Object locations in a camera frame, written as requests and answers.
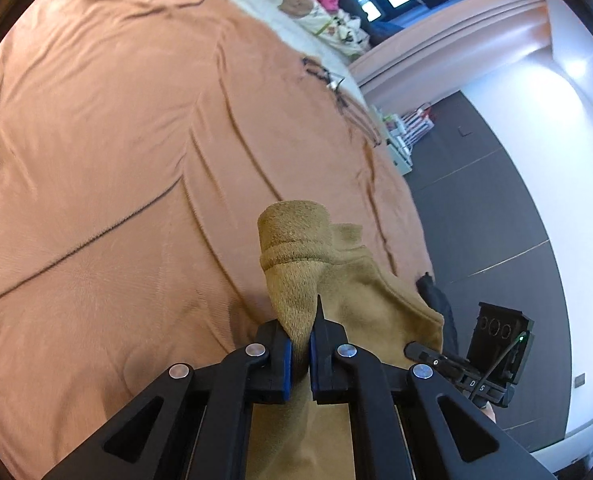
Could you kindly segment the black garment on bed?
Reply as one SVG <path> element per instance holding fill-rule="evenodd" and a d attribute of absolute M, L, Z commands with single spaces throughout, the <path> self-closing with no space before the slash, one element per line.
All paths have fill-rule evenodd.
<path fill-rule="evenodd" d="M 435 312 L 443 316 L 443 352 L 457 356 L 459 353 L 458 335 L 454 320 L 454 313 L 444 292 L 434 283 L 429 273 L 423 274 L 416 281 L 417 292 L 423 301 Z"/>

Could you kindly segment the white bedside drawer cabinet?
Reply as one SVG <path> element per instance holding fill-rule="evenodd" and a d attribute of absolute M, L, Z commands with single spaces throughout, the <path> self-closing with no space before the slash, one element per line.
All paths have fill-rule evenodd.
<path fill-rule="evenodd" d="M 395 169 L 402 177 L 407 176 L 413 171 L 413 161 L 403 119 L 397 114 L 385 114 L 374 105 L 370 106 L 370 113 L 376 121 L 381 143 L 387 149 Z"/>

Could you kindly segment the right pink curtain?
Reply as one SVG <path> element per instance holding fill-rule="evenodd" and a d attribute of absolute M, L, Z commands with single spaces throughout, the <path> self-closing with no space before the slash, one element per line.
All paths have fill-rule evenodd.
<path fill-rule="evenodd" d="M 383 41 L 351 73 L 368 104 L 406 112 L 550 44 L 546 0 L 464 0 Z"/>

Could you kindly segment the orange brown bed blanket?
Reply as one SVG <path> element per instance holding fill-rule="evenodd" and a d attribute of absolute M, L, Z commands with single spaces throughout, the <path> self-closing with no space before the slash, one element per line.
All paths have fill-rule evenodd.
<path fill-rule="evenodd" d="M 344 65 L 229 0 L 36 0 L 0 44 L 0 461 L 38 479 L 274 316 L 258 216 L 313 200 L 413 294 L 411 190 Z"/>

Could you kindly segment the cream bear print duvet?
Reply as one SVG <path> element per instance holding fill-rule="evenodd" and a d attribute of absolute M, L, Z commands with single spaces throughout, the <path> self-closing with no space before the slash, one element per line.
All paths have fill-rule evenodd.
<path fill-rule="evenodd" d="M 326 11 L 316 0 L 229 0 L 271 28 L 295 50 L 323 61 L 349 65 L 370 50 L 361 20 L 340 9 Z"/>

